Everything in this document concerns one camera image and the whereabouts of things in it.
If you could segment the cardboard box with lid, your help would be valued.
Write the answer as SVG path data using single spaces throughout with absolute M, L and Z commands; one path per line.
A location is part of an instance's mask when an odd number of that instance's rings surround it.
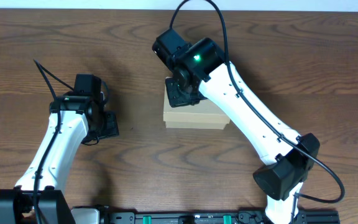
M 231 120 L 209 99 L 201 100 L 194 106 L 172 108 L 169 105 L 165 87 L 163 121 L 166 128 L 224 129 Z

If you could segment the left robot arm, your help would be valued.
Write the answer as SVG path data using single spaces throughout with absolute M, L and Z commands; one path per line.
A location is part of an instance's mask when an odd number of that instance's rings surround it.
M 0 223 L 108 223 L 104 206 L 70 208 L 65 186 L 81 145 L 119 135 L 116 115 L 105 111 L 100 78 L 78 74 L 71 91 L 50 104 L 44 139 L 13 189 L 0 189 Z

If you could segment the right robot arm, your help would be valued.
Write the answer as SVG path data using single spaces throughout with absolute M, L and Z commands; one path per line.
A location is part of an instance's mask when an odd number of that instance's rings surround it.
M 279 120 L 250 90 L 234 65 L 227 66 L 216 43 L 204 38 L 191 45 L 173 29 L 156 38 L 152 50 L 173 73 L 165 80 L 172 108 L 197 105 L 209 99 L 241 130 L 257 151 L 263 166 L 253 174 L 267 195 L 265 214 L 272 223 L 290 223 L 298 213 L 298 193 L 313 167 L 300 153 L 316 156 L 320 143 L 309 133 Z

